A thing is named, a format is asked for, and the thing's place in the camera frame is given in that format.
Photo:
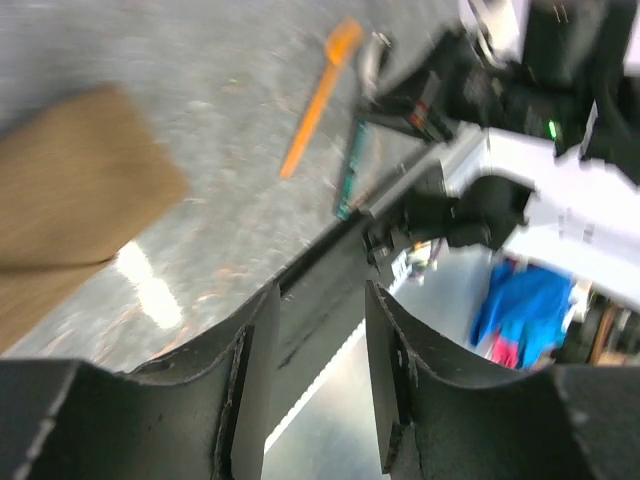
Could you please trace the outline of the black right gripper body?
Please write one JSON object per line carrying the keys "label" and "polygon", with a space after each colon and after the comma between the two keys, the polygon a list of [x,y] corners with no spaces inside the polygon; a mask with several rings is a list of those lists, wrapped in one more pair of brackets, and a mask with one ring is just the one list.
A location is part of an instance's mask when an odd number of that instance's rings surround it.
{"label": "black right gripper body", "polygon": [[427,143],[448,143],[461,122],[506,125],[509,73],[480,53],[480,35],[461,24],[443,29],[416,66],[355,117]]}

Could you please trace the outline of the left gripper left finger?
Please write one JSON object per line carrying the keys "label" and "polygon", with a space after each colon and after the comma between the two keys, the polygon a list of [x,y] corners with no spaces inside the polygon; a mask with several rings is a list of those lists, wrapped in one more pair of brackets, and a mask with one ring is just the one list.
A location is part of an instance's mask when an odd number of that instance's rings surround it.
{"label": "left gripper left finger", "polygon": [[5,479],[257,479],[280,292],[129,373],[83,360],[1,364]]}

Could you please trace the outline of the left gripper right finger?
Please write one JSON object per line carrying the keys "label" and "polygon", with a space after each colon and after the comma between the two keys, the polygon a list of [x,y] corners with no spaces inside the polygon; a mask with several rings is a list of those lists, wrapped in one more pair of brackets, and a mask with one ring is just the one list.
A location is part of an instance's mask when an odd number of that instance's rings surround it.
{"label": "left gripper right finger", "polygon": [[380,453],[394,479],[635,479],[639,371],[497,365],[365,293]]}

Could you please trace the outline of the spoon with green handle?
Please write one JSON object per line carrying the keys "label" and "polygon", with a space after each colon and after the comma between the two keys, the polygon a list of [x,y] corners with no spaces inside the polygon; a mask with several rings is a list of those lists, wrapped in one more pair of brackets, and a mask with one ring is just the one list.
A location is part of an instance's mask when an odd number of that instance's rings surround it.
{"label": "spoon with green handle", "polygon": [[368,122],[360,116],[359,111],[373,103],[380,76],[386,69],[392,49],[393,38],[384,32],[374,31],[358,53],[358,97],[334,202],[334,214],[340,220],[346,220],[351,213],[351,197],[368,136]]}

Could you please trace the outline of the orange plastic fork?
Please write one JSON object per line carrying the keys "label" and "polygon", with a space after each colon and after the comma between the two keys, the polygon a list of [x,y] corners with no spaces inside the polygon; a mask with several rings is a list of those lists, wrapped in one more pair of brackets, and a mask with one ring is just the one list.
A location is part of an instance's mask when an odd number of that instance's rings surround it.
{"label": "orange plastic fork", "polygon": [[364,31],[362,27],[351,17],[345,18],[328,36],[324,48],[326,67],[308,103],[280,169],[279,175],[281,178],[288,179],[295,172],[322,119],[323,112],[341,72],[351,61],[356,50],[361,45],[363,37]]}

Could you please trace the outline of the brown cloth napkin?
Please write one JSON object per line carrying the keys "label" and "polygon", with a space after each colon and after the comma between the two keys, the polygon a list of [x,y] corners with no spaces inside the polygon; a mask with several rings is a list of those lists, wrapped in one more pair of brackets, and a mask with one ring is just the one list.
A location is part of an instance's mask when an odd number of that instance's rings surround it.
{"label": "brown cloth napkin", "polygon": [[122,89],[71,96],[1,139],[1,348],[161,218],[187,183]]}

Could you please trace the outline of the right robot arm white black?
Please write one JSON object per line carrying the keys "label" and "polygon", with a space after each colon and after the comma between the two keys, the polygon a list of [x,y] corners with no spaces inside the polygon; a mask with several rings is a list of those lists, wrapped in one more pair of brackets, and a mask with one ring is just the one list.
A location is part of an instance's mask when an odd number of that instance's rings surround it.
{"label": "right robot arm white black", "polygon": [[490,160],[458,195],[411,181],[383,215],[415,241],[503,250],[639,300],[639,78],[624,71],[634,1],[473,1],[401,80],[357,111],[447,144],[462,123]]}

